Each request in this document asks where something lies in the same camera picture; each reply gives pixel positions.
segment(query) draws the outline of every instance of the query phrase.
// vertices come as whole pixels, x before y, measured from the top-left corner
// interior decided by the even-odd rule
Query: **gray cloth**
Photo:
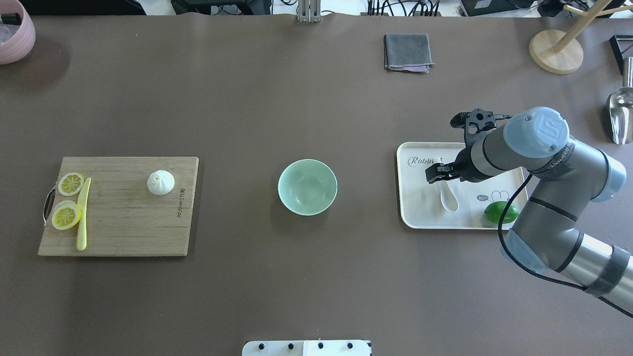
[[[427,34],[386,34],[385,69],[428,73],[431,50]]]

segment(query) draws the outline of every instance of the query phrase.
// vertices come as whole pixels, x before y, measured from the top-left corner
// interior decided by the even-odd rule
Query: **bowl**
[[[281,202],[293,213],[322,213],[336,198],[338,184],[334,172],[317,160],[299,160],[290,164],[277,185]]]
[[[17,0],[0,0],[0,13],[19,13],[22,17],[20,29],[4,44],[0,44],[0,65],[24,58],[35,44],[35,27],[27,10]]]

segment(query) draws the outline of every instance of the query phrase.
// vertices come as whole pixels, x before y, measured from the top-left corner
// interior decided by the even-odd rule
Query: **lime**
[[[67,230],[77,225],[81,219],[81,208],[72,200],[64,200],[53,208],[53,227]]]
[[[57,188],[60,190],[61,195],[71,196],[79,193],[83,185],[84,176],[79,173],[71,172],[60,179]]]
[[[507,204],[508,204],[507,201],[502,200],[502,201],[495,201],[494,203],[491,203],[490,205],[488,205],[486,209],[484,210],[484,213],[486,217],[488,218],[488,220],[492,221],[495,224],[498,224],[499,220],[501,220],[501,213],[503,213],[503,209],[506,208]],[[517,219],[518,214],[519,214],[519,211],[517,207],[514,204],[511,204],[510,208],[508,209],[508,212],[506,213],[506,217],[503,219],[503,223],[507,224],[509,222],[513,222],[514,220]]]

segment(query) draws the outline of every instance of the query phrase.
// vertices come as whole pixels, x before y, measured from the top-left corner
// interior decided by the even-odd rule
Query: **green bowl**
[[[284,169],[277,190],[281,202],[293,213],[316,215],[332,204],[338,184],[334,172],[325,163],[300,160]]]

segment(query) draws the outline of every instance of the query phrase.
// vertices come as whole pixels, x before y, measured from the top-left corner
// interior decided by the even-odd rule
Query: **pink bowl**
[[[0,65],[24,58],[35,44],[35,27],[27,10],[17,0],[0,0],[0,13],[19,13],[22,25],[18,32],[4,44],[0,44]]]

